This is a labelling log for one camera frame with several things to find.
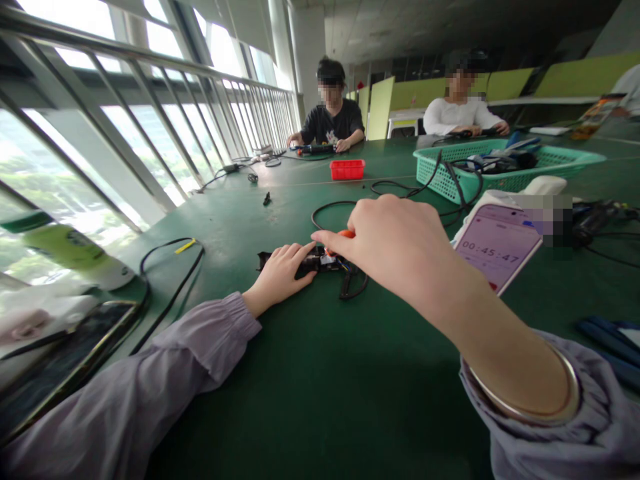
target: plastic bottle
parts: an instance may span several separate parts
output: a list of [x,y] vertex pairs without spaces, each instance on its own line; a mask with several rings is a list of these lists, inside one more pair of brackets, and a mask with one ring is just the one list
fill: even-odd
[[608,118],[613,108],[625,96],[626,93],[610,93],[600,97],[600,100],[580,118],[583,122],[571,134],[572,140],[587,140],[591,138]]
[[78,272],[103,290],[115,290],[135,278],[133,270],[110,257],[78,230],[56,222],[48,213],[33,210],[0,222],[21,235],[22,243],[61,267]]

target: yellow cable tie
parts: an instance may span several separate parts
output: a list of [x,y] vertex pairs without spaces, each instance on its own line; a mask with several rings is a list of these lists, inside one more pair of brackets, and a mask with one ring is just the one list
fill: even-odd
[[188,244],[183,245],[182,247],[178,248],[178,250],[176,250],[176,251],[175,251],[175,254],[176,254],[176,255],[178,255],[178,254],[180,254],[180,253],[184,252],[184,250],[188,249],[188,248],[189,248],[190,246],[192,246],[195,242],[196,242],[196,240],[195,240],[195,239],[191,239],[191,241],[190,241]]

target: black hair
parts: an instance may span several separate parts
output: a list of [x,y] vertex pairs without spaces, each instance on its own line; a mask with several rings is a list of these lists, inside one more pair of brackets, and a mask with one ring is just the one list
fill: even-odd
[[318,71],[315,74],[319,83],[326,85],[344,85],[345,70],[337,60],[331,60],[326,55],[318,63]]
[[487,54],[482,50],[472,50],[460,59],[451,62],[445,70],[446,77],[452,77],[458,70],[464,74],[472,73],[478,75],[487,69]]

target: orange screwdriver handle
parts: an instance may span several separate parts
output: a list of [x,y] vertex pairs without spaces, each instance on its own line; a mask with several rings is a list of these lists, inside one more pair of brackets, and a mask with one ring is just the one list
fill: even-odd
[[[346,238],[355,238],[355,233],[352,232],[351,230],[340,230],[338,232],[338,235],[342,235],[343,237],[346,237]],[[336,252],[331,251],[326,247],[325,247],[325,253],[330,257],[335,257],[337,255]]]

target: red container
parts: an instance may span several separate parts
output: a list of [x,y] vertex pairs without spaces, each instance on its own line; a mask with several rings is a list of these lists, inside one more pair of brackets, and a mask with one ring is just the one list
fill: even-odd
[[334,160],[329,164],[331,180],[360,180],[365,174],[364,160]]

